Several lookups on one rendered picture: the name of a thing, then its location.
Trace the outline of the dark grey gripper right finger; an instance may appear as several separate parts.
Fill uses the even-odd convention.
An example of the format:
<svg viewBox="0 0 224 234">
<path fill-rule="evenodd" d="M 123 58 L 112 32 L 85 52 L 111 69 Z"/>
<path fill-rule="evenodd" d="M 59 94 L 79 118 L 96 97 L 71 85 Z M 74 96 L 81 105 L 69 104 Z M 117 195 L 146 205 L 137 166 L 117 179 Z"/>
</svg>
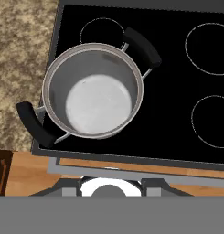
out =
<svg viewBox="0 0 224 234">
<path fill-rule="evenodd" d="M 187 192 L 172 188 L 163 178 L 143 178 L 141 185 L 143 197 L 190 197 Z"/>
</svg>

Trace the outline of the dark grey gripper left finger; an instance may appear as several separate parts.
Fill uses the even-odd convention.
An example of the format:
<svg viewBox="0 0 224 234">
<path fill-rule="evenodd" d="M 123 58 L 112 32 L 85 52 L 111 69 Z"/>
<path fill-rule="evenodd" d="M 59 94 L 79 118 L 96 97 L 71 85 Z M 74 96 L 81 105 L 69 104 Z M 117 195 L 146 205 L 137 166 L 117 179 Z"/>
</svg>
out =
<svg viewBox="0 0 224 234">
<path fill-rule="evenodd" d="M 81 182 L 78 178 L 61 178 L 50 188 L 33 194 L 33 197 L 81 197 Z"/>
</svg>

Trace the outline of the black glass hob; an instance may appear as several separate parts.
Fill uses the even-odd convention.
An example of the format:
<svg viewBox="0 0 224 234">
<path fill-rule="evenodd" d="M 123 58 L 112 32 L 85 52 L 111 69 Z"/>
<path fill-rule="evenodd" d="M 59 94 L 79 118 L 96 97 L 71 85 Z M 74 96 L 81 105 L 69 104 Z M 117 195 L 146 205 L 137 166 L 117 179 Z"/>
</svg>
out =
<svg viewBox="0 0 224 234">
<path fill-rule="evenodd" d="M 84 5 L 59 0 L 49 56 L 83 42 L 121 47 L 131 27 L 162 59 L 144 80 L 133 121 L 106 140 L 66 136 L 45 113 L 39 120 L 60 141 L 34 155 L 138 165 L 224 170 L 224 13 Z"/>
</svg>

